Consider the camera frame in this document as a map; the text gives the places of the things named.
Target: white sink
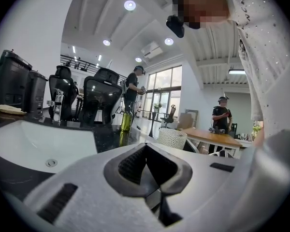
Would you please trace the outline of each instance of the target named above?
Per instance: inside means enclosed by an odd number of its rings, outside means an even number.
[[[91,131],[69,130],[19,120],[0,128],[0,157],[37,171],[57,173],[75,161],[97,154]],[[57,164],[48,167],[54,159]]]

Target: railing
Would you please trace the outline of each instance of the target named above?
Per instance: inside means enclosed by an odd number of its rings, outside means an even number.
[[[99,66],[97,66],[93,63],[89,63],[89,62],[82,61],[82,60],[77,60],[77,62],[75,62],[74,58],[69,57],[69,56],[65,56],[65,55],[60,55],[60,63],[62,65],[70,67],[71,69],[77,69],[77,70],[88,72],[88,73],[94,74],[94,75],[97,73],[97,71],[100,68]],[[118,85],[124,79],[126,79],[125,76],[119,75]]]

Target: speckled white shirt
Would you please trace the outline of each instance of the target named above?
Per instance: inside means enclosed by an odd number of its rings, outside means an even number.
[[[251,119],[265,137],[290,130],[290,24],[274,0],[227,0],[239,32]]]

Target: air conditioner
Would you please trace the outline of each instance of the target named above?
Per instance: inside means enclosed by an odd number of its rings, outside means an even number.
[[[159,54],[161,54],[163,51],[162,49],[159,47],[159,45],[156,42],[152,42],[149,45],[147,45],[146,47],[144,47],[141,52],[143,53],[145,58],[153,58]]]

